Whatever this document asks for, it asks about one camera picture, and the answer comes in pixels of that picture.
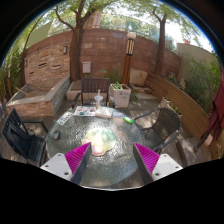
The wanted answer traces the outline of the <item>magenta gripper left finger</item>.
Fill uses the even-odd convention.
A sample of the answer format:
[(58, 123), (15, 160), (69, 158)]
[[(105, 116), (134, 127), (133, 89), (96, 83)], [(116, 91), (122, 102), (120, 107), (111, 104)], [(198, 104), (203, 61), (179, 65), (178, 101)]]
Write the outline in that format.
[(91, 152), (91, 143), (88, 142), (66, 154), (57, 153), (41, 169), (79, 185)]

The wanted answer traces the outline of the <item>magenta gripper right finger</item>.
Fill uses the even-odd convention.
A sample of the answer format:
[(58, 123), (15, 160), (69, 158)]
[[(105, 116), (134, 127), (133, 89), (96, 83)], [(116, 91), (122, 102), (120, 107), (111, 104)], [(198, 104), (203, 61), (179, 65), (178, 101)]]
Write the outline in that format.
[(158, 154), (138, 143), (133, 144), (133, 154), (144, 185), (182, 169), (168, 154)]

